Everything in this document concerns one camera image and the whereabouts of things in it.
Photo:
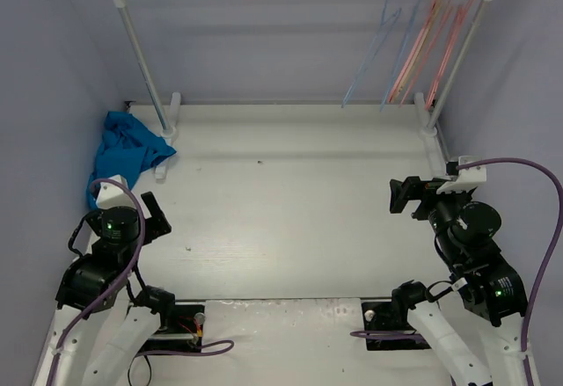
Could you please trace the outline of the blue t shirt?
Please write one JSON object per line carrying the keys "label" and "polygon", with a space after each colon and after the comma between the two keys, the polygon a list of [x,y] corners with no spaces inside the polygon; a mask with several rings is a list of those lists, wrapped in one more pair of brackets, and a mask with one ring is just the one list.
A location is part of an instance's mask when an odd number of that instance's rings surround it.
{"label": "blue t shirt", "polygon": [[121,175],[132,189],[143,172],[157,167],[175,154],[176,150],[172,146],[153,134],[134,115],[108,112],[93,170],[86,185],[89,208],[97,208],[99,186],[95,187],[94,192],[90,189],[95,179]]}

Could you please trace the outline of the light blue wire hanger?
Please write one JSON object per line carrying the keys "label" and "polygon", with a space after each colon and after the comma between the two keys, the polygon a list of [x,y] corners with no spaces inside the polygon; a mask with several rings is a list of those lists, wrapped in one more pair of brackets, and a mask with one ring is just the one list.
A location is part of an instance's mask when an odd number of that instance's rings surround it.
{"label": "light blue wire hanger", "polygon": [[384,7],[380,14],[379,24],[376,29],[376,32],[371,39],[368,50],[362,59],[362,63],[360,64],[359,68],[355,72],[352,83],[349,85],[347,92],[345,93],[342,99],[340,106],[341,108],[345,108],[349,103],[349,101],[351,100],[351,98],[353,97],[355,90],[361,84],[362,79],[364,78],[366,72],[369,69],[369,66],[376,59],[379,51],[381,50],[384,43],[386,42],[391,30],[394,28],[398,18],[401,16],[402,13],[401,7],[398,7],[391,14],[388,13],[389,2],[390,0],[384,1]]}

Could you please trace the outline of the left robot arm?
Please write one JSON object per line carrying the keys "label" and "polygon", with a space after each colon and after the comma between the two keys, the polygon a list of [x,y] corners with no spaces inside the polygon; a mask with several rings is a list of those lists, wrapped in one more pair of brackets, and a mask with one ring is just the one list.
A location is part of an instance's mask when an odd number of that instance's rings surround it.
{"label": "left robot arm", "polygon": [[148,218],[127,206],[94,210],[84,217],[98,240],[62,277],[49,345],[52,359],[43,384],[115,385],[146,340],[174,326],[174,294],[145,285],[118,331],[97,357],[91,355],[118,294],[137,268],[141,248],[172,231],[154,194],[141,198]]}

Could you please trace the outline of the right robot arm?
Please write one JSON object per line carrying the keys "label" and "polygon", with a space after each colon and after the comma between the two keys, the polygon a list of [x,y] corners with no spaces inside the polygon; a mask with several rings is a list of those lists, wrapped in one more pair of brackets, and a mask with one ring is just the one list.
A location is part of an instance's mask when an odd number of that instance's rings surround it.
{"label": "right robot arm", "polygon": [[[450,272],[441,295],[432,294],[419,281],[395,288],[391,320],[416,329],[459,385],[532,384],[533,371],[523,349],[527,341],[521,332],[529,303],[522,279],[494,241],[501,227],[498,212],[473,200],[472,191],[454,190],[445,179],[393,179],[390,189],[393,214],[401,213],[409,201],[418,201],[412,217],[430,223],[435,249]],[[479,318],[486,364],[476,359],[436,304],[452,292]]]}

